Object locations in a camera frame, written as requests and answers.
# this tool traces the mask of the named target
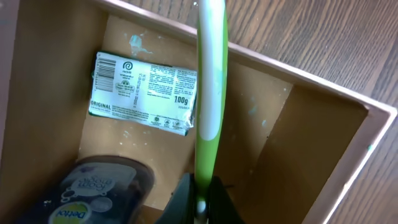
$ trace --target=green and white toothbrush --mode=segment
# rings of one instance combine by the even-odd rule
[[[198,94],[195,183],[197,216],[205,215],[223,124],[228,63],[228,25],[224,0],[199,2]]]

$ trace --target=cardboard box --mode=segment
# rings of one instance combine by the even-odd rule
[[[0,26],[0,219],[78,157],[107,154],[154,170],[143,213],[153,222],[193,171],[195,130],[89,116],[90,72],[98,50],[194,70],[196,30],[118,0],[18,3],[1,9],[18,17]],[[215,175],[246,223],[326,223],[396,109],[233,43],[229,57]]]

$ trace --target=wooden table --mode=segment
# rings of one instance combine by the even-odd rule
[[[130,2],[196,27],[200,1]],[[227,12],[230,41],[398,107],[397,0],[229,0]],[[330,223],[398,223],[397,121]]]

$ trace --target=soap bar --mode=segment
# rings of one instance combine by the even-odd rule
[[[181,135],[193,127],[194,70],[98,52],[93,78],[90,115],[134,121]]]

